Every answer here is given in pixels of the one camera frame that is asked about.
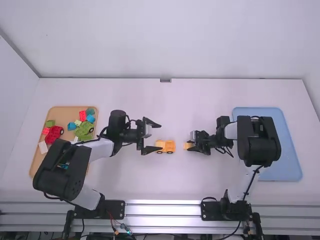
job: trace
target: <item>table surface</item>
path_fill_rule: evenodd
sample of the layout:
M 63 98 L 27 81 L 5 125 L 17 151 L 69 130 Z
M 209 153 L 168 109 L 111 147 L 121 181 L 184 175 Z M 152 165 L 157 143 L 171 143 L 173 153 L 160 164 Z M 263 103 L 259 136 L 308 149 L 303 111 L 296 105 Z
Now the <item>table surface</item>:
M 146 144 L 153 145 L 157 139 L 176 142 L 172 155 L 141 156 L 131 145 L 91 164 L 85 182 L 106 198 L 199 201 L 222 197 L 237 182 L 233 176 L 239 161 L 215 151 L 211 156 L 187 152 L 183 142 L 192 130 L 213 134 L 216 118 L 231 116 L 235 107 L 278 107 L 287 121 L 303 178 L 299 182 L 258 182 L 250 201 L 320 205 L 320 123 L 300 79 L 172 79 L 172 83 L 159 79 L 41 79 L 2 176 L 0 202 L 47 202 L 33 189 L 28 175 L 43 122 L 53 106 L 81 105 L 99 109 L 98 132 L 108 124 L 110 112 L 121 109 L 131 119 L 145 116 L 162 125 Z

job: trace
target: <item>red toy car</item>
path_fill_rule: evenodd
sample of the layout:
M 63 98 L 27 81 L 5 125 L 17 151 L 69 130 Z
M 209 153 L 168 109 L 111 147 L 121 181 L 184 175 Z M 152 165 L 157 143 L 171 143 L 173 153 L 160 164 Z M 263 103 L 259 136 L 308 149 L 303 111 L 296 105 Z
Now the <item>red toy car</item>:
M 45 136 L 44 141 L 46 144 L 53 144 L 54 141 L 62 134 L 64 134 L 64 128 L 62 126 L 52 126 L 50 127 L 49 133 Z

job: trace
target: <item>white wall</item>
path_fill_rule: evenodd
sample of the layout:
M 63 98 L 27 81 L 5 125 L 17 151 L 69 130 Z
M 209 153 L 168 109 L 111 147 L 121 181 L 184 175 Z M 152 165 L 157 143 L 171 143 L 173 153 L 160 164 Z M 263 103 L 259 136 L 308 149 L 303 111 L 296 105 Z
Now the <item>white wall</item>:
M 14 147 L 39 78 L 0 36 L 0 177 Z
M 302 78 L 320 116 L 319 9 L 318 0 L 0 0 L 0 28 L 43 77 Z

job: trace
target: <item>aluminum rail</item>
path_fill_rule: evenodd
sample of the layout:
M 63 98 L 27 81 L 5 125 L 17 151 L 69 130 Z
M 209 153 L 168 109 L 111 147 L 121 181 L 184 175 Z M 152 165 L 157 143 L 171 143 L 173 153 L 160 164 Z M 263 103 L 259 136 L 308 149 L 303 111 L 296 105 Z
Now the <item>aluminum rail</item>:
M 237 226 L 230 221 L 202 221 L 199 201 L 127 200 L 123 220 L 133 233 L 229 234 Z M 61 232 L 66 213 L 64 202 L 0 201 L 0 231 Z M 320 235 L 320 205 L 252 205 L 260 213 L 266 235 Z M 85 232 L 113 233 L 109 220 L 85 219 Z M 75 219 L 72 232 L 81 232 Z

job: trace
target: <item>blue tray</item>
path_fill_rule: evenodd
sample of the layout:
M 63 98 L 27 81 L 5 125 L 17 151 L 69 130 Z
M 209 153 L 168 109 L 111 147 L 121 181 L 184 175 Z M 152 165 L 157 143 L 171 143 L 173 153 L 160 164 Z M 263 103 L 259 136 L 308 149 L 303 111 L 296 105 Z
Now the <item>blue tray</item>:
M 278 161 L 261 174 L 260 181 L 299 181 L 303 174 L 292 142 L 291 135 L 286 123 L 285 116 L 277 107 L 236 107 L 232 111 L 232 117 L 237 116 L 265 116 L 272 117 L 276 132 L 281 144 L 281 156 Z

